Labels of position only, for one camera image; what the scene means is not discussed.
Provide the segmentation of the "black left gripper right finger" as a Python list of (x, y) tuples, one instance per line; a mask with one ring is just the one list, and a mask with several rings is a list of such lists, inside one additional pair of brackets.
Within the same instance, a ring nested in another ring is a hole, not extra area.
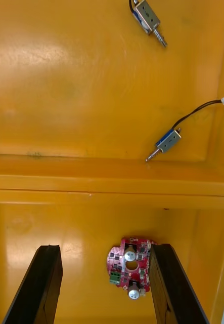
[(149, 280), (157, 323), (209, 323), (170, 244), (151, 246)]

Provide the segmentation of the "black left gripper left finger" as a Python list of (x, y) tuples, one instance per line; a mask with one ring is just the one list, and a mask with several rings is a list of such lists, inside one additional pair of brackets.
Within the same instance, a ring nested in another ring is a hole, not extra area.
[(40, 246), (3, 323), (54, 323), (62, 277), (60, 246)]

